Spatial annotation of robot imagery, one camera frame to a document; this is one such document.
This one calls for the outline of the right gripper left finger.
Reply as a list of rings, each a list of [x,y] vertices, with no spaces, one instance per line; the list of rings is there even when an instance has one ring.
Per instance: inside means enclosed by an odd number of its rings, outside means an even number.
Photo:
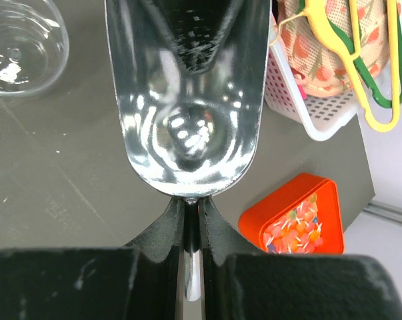
[[[184,205],[122,247],[0,250],[0,319],[174,319]]]

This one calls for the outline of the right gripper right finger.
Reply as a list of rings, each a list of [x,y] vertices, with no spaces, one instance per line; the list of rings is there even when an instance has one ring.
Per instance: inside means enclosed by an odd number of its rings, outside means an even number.
[[[199,203],[204,319],[402,319],[388,272],[362,255],[268,254]]]

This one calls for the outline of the orange candy tray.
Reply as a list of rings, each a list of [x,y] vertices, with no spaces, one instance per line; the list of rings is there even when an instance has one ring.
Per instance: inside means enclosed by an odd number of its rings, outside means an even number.
[[[337,184],[310,173],[246,210],[238,228],[267,253],[340,255],[345,250]]]

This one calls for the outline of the silver metal scoop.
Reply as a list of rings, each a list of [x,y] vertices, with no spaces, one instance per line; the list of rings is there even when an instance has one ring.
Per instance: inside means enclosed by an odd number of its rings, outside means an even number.
[[[254,158],[271,12],[270,1],[105,2],[127,158],[190,229]]]

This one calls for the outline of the clear glass jar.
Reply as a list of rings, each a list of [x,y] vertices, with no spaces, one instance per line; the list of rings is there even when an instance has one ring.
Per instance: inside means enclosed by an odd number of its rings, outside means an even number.
[[[50,89],[69,57],[69,36],[53,1],[0,1],[0,96]]]

